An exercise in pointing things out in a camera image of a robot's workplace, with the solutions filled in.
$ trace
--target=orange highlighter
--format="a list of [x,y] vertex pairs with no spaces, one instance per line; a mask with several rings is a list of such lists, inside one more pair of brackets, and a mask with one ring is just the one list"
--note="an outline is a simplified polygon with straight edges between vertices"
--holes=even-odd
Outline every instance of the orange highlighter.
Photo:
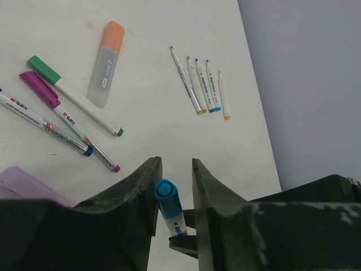
[[107,104],[123,37],[124,28],[115,21],[110,21],[105,29],[86,94],[86,97],[99,108]]

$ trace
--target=purple marker end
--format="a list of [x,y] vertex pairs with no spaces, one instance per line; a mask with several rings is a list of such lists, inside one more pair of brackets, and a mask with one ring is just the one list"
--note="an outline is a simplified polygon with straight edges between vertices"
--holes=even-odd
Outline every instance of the purple marker end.
[[115,173],[117,173],[118,171],[120,171],[119,165],[117,165],[115,168],[113,168],[112,171],[115,172]]

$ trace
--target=white table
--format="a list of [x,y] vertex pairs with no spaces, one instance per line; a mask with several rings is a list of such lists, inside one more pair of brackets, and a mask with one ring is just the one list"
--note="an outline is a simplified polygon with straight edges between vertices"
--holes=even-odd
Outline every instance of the white table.
[[[106,106],[122,122],[111,136],[59,94],[95,139],[122,166],[110,172],[96,157],[82,157],[0,107],[0,171],[16,164],[56,191],[81,201],[123,179],[147,158],[160,156],[163,177],[192,208],[191,159],[245,199],[280,191],[274,157],[235,0],[0,0],[0,88],[69,131],[19,79],[38,55],[86,94],[101,36],[110,20],[124,26],[122,45]],[[197,116],[169,52],[209,58],[221,69],[232,119]],[[148,270],[197,270],[197,261],[168,248],[159,215]]]

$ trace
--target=blue marker cap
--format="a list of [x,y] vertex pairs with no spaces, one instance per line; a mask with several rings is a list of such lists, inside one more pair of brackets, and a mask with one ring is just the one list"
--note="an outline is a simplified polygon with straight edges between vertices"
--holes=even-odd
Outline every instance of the blue marker cap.
[[154,196],[159,202],[164,219],[176,217],[182,213],[177,187],[166,179],[160,179],[154,189]]
[[93,153],[93,148],[88,146],[88,149],[83,153],[85,156],[90,156]]

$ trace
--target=gray floor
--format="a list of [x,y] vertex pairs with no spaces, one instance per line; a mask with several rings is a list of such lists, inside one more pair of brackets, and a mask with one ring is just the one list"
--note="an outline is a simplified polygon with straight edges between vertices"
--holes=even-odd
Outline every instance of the gray floor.
[[361,1],[238,3],[283,190],[361,180]]

